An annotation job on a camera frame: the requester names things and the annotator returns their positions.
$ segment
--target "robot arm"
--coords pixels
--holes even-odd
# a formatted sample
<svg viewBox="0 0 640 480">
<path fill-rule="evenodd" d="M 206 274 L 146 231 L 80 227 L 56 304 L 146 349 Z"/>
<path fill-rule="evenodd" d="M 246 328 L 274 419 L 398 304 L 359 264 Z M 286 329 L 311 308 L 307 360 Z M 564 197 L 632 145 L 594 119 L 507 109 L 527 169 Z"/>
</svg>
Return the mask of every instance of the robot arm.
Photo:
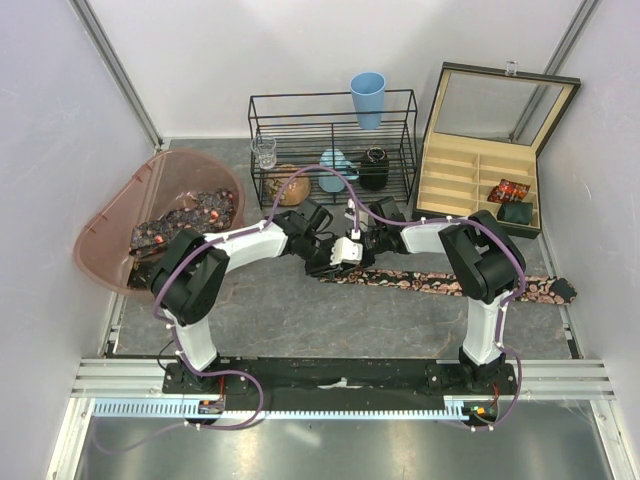
<svg viewBox="0 0 640 480">
<path fill-rule="evenodd" d="M 381 218 L 404 221 L 390 197 L 375 202 L 370 209 Z M 524 268 L 522 255 L 489 212 L 481 211 L 470 218 L 496 234 Z M 256 260 L 295 254 L 305 260 L 308 275 L 327 276 L 353 269 L 356 264 L 368 267 L 375 262 L 375 255 L 386 251 L 445 253 L 462 291 L 469 297 L 469 323 L 460 351 L 461 363 L 470 365 L 477 376 L 477 372 L 504 360 L 494 335 L 500 301 L 517 286 L 517 274 L 502 251 L 487 237 L 465 225 L 425 224 L 401 228 L 375 220 L 366 230 L 363 228 L 360 238 L 337 238 L 329 234 L 321 239 L 324 235 L 319 234 L 319 229 L 326 219 L 330 223 L 332 217 L 324 207 L 306 200 L 296 211 L 276 215 L 268 226 L 261 221 L 243 229 L 253 233 L 234 236 L 206 250 L 178 276 L 163 298 L 162 306 L 165 314 L 174 320 L 184 353 L 194 367 L 202 371 L 217 358 L 207 314 L 227 271 Z M 226 239 L 226 235 L 202 236 L 183 230 L 171 242 L 152 275 L 154 295 L 158 295 L 169 275 L 190 252 L 215 238 Z"/>
</svg>

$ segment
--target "wooden box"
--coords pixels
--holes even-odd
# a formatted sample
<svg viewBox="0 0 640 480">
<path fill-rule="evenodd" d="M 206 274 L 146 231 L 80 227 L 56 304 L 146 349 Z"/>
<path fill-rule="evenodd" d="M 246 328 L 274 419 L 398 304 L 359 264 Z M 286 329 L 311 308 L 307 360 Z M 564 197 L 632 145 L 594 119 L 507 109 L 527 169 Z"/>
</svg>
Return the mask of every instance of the wooden box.
<svg viewBox="0 0 640 480">
<path fill-rule="evenodd" d="M 541 231 L 538 156 L 580 87 L 577 78 L 444 63 L 418 165 L 413 218 L 497 215 L 487 201 L 502 179 L 530 185 L 529 225 L 500 222 L 510 235 Z"/>
</svg>

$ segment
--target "metal floor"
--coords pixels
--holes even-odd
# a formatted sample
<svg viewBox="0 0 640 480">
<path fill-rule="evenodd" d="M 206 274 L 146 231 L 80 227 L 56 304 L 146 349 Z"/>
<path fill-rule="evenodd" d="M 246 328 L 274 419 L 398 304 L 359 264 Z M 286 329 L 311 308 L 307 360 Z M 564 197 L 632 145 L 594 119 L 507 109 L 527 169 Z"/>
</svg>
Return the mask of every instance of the metal floor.
<svg viewBox="0 0 640 480">
<path fill-rule="evenodd" d="M 171 147 L 202 150 L 231 165 L 244 181 L 244 219 L 251 224 L 267 210 L 258 208 L 249 174 L 248 144 L 245 139 L 174 140 Z M 336 232 L 348 227 L 343 208 L 334 210 L 332 230 Z M 549 273 L 539 240 L 515 238 L 515 242 L 527 261 L 527 274 Z M 376 267 L 451 271 L 446 257 L 439 254 L 385 254 Z M 505 343 L 523 358 L 569 358 L 563 308 L 512 304 Z M 288 256 L 230 272 L 210 321 L 223 355 L 457 358 L 466 332 L 466 315 L 463 298 L 320 284 L 304 275 L 302 260 Z M 156 355 L 168 340 L 164 325 L 151 316 L 151 303 L 127 299 L 116 355 Z"/>
<path fill-rule="evenodd" d="M 607 480 L 612 479 L 588 403 L 521 402 L 492 433 L 430 421 L 267 420 L 236 432 L 178 428 L 114 456 L 89 442 L 91 480 Z M 122 448 L 179 420 L 92 422 Z"/>
</svg>

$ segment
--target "red object in basket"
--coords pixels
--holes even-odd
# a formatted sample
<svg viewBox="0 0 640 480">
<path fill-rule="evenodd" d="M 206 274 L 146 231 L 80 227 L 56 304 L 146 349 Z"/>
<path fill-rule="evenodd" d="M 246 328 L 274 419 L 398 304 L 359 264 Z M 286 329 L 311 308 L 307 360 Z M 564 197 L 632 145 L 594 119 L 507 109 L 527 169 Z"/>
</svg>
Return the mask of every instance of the red object in basket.
<svg viewBox="0 0 640 480">
<path fill-rule="evenodd" d="M 510 182 L 503 178 L 498 186 L 493 187 L 487 201 L 495 203 L 521 202 L 529 193 L 530 188 L 531 185 Z"/>
</svg>

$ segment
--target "black wire rack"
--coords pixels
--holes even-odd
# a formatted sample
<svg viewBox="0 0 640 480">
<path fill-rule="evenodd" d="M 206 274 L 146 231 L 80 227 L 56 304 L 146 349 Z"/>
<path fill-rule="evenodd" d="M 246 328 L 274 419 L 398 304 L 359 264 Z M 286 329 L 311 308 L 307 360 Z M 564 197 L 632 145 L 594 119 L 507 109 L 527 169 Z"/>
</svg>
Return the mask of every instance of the black wire rack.
<svg viewBox="0 0 640 480">
<path fill-rule="evenodd" d="M 260 167 L 251 153 L 251 177 L 260 208 L 273 205 L 274 179 L 286 179 L 292 167 L 302 168 L 320 163 L 322 154 L 340 150 L 355 168 L 361 165 L 365 152 L 380 147 L 387 152 L 388 180 L 382 190 L 363 188 L 359 180 L 350 181 L 358 197 L 364 202 L 391 196 L 398 202 L 409 203 L 416 176 L 416 121 L 418 106 L 413 90 L 387 90 L 380 126 L 363 130 L 358 126 L 350 92 L 253 95 L 249 100 L 251 138 L 269 136 L 276 139 L 277 164 L 270 170 Z M 306 174 L 311 182 L 311 198 L 321 204 L 346 204 L 345 188 L 329 193 L 320 188 L 318 179 L 327 175 L 322 171 Z"/>
</svg>

